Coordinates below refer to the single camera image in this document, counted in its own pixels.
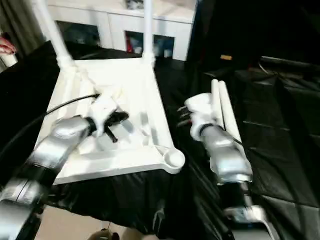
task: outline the black object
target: black object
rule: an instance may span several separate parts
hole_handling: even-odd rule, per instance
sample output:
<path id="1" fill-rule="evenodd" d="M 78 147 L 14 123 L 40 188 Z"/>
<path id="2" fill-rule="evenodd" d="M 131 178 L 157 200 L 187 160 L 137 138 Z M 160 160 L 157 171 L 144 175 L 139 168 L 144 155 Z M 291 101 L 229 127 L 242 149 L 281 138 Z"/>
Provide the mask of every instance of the black object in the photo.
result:
<path id="1" fill-rule="evenodd" d="M 212 127 L 212 126 L 214 126 L 212 123 L 207 123 L 207 124 L 202 125 L 202 126 L 200 127 L 200 129 L 199 129 L 199 136 L 202 135 L 202 132 L 203 132 L 207 127 Z"/>
<path id="2" fill-rule="evenodd" d="M 7 152 L 15 145 L 16 142 L 18 141 L 21 141 L 21 139 L 23 139 L 25 136 L 25 134 L 32 128 L 34 128 L 34 126 L 36 126 L 37 124 L 39 124 L 45 116 L 53 113 L 54 111 L 57 111 L 58 109 L 66 106 L 66 105 L 69 105 L 69 104 L 72 104 L 74 102 L 77 102 L 77 101 L 80 101 L 80 100 L 83 100 L 83 99 L 88 99 L 88 98 L 97 98 L 99 96 L 99 94 L 92 94 L 92 95 L 87 95 L 87 96 L 82 96 L 82 97 L 77 97 L 75 99 L 72 99 L 72 100 L 69 100 L 65 103 L 62 103 L 52 109 L 50 109 L 49 111 L 45 112 L 45 113 L 39 113 L 38 116 L 36 116 L 34 119 L 32 119 L 30 122 L 28 123 L 25 123 L 25 125 L 22 125 L 21 126 L 21 129 L 19 129 L 19 131 L 13 135 L 13 137 L 8 140 L 8 142 L 6 142 L 1 151 L 0 151 L 0 163 L 1 161 L 3 161 L 3 158 L 4 156 L 6 156 L 6 154 L 8 154 Z"/>
<path id="3" fill-rule="evenodd" d="M 41 225 L 41 218 L 36 212 L 31 212 L 16 240 L 34 240 Z"/>
<path id="4" fill-rule="evenodd" d="M 35 181 L 41 186 L 50 189 L 57 175 L 58 172 L 55 172 L 50 168 L 26 162 L 16 173 L 16 178 Z"/>
<path id="5" fill-rule="evenodd" d="M 261 56 L 320 66 L 319 16 L 311 1 L 202 0 L 187 59 L 204 71 L 247 69 Z"/>
<path id="6" fill-rule="evenodd" d="M 138 56 L 80 44 L 67 47 L 75 59 Z M 209 92 L 212 78 L 194 65 L 183 67 L 181 61 L 160 59 L 154 68 L 173 141 L 186 156 L 182 171 L 171 175 L 153 170 L 59 185 L 57 192 L 64 195 L 51 198 L 50 205 L 160 239 L 231 239 L 206 151 L 190 137 L 189 126 L 176 128 L 177 109 L 187 98 Z M 49 43 L 1 73 L 0 100 L 7 104 L 2 105 L 6 117 L 0 120 L 5 126 L 0 146 L 46 111 L 58 74 Z M 273 74 L 237 71 L 221 80 L 226 81 L 244 148 L 258 153 L 246 151 L 254 172 L 255 203 L 266 209 L 283 240 L 318 239 L 319 92 L 289 86 L 290 79 Z M 5 154 L 1 184 L 27 159 L 40 126 L 39 122 Z"/>
<path id="7" fill-rule="evenodd" d="M 129 114 L 126 111 L 115 111 L 106 120 L 105 125 L 108 127 L 118 125 L 129 118 Z"/>
<path id="8" fill-rule="evenodd" d="M 113 134 L 109 127 L 118 125 L 122 123 L 124 120 L 129 118 L 129 114 L 125 111 L 115 111 L 111 114 L 111 116 L 105 121 L 104 131 L 108 135 L 108 137 L 112 140 L 113 143 L 118 142 L 117 137 Z"/>
<path id="9" fill-rule="evenodd" d="M 113 143 L 118 142 L 118 138 L 113 134 L 108 126 L 104 127 L 104 132 L 108 135 L 108 137 L 112 140 Z"/>
<path id="10" fill-rule="evenodd" d="M 235 182 L 219 186 L 222 208 L 252 206 L 249 185 L 247 182 Z"/>
<path id="11" fill-rule="evenodd" d="M 90 128 L 89 128 L 89 131 L 90 131 L 89 136 L 90 136 L 94 131 L 97 130 L 97 126 L 95 124 L 95 121 L 91 117 L 85 117 L 85 120 L 87 120 L 87 122 L 89 123 L 89 126 L 90 126 Z"/>

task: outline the floor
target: floor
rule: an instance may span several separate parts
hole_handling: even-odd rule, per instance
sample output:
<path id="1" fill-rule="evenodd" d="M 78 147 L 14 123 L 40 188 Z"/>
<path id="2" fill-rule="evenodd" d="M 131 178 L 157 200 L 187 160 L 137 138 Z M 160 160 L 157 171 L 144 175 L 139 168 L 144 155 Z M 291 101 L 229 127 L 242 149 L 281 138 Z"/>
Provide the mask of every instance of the floor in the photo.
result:
<path id="1" fill-rule="evenodd" d="M 89 236 L 103 228 L 109 222 L 89 216 L 80 216 L 55 207 L 47 206 L 40 229 L 35 240 L 87 240 Z M 109 230 L 118 233 L 121 240 L 158 240 L 156 236 L 143 236 L 135 229 L 110 223 Z"/>

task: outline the red object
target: red object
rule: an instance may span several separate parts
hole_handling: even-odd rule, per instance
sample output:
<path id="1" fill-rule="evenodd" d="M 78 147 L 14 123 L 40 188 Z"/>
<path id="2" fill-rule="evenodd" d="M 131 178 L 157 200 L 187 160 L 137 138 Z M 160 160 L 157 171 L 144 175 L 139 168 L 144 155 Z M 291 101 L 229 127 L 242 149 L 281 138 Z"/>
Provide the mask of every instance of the red object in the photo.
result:
<path id="1" fill-rule="evenodd" d="M 15 54 L 17 49 L 7 39 L 0 36 L 0 54 Z"/>
<path id="2" fill-rule="evenodd" d="M 131 42 L 130 42 L 130 38 L 128 36 L 125 36 L 125 41 L 126 41 L 126 51 L 128 53 L 133 53 L 134 48 L 132 47 Z"/>

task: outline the white pipe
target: white pipe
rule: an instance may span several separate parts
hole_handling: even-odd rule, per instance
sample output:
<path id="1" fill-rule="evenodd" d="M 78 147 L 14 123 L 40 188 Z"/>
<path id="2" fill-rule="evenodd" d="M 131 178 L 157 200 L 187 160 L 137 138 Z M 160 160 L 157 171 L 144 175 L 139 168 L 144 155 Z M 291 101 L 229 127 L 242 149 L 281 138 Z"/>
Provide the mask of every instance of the white pipe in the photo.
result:
<path id="1" fill-rule="evenodd" d="M 12 65 L 16 64 L 18 62 L 16 56 L 14 54 L 1 54 L 0 55 L 0 58 L 2 59 L 4 65 L 9 68 L 11 67 Z"/>
<path id="2" fill-rule="evenodd" d="M 228 90 L 226 83 L 224 81 L 219 82 L 219 94 L 221 101 L 221 108 L 223 113 L 223 120 L 225 125 L 225 130 L 236 140 L 241 142 L 241 137 L 239 133 L 239 129 L 237 126 L 236 118 L 234 111 L 232 109 L 231 101 L 229 98 Z M 238 149 L 242 153 L 244 157 L 246 157 L 246 153 L 244 147 L 237 143 Z"/>
<path id="3" fill-rule="evenodd" d="M 52 19 L 49 13 L 47 1 L 36 0 L 35 3 L 38 7 L 39 13 L 42 15 L 42 19 L 48 30 L 59 67 L 73 67 L 75 65 L 74 61 L 66 48 L 65 42 L 61 37 L 61 33 L 56 22 Z"/>
<path id="4" fill-rule="evenodd" d="M 225 128 L 220 103 L 219 82 L 217 79 L 211 81 L 211 97 L 212 117 L 215 119 L 217 125 Z"/>
<path id="5" fill-rule="evenodd" d="M 153 143 L 169 149 L 174 148 L 156 76 L 150 64 L 145 65 L 144 72 L 145 78 L 142 84 Z"/>
<path id="6" fill-rule="evenodd" d="M 155 61 L 153 36 L 153 0 L 144 0 L 143 58 Z"/>

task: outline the curtain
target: curtain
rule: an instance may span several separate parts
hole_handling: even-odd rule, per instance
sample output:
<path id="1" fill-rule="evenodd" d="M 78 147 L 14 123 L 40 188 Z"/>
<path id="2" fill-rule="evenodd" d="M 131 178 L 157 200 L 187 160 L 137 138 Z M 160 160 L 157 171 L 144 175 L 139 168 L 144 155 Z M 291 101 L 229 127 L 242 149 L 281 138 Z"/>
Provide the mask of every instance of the curtain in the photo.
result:
<path id="1" fill-rule="evenodd" d="M 45 42 L 29 0 L 0 0 L 0 26 L 23 58 Z"/>

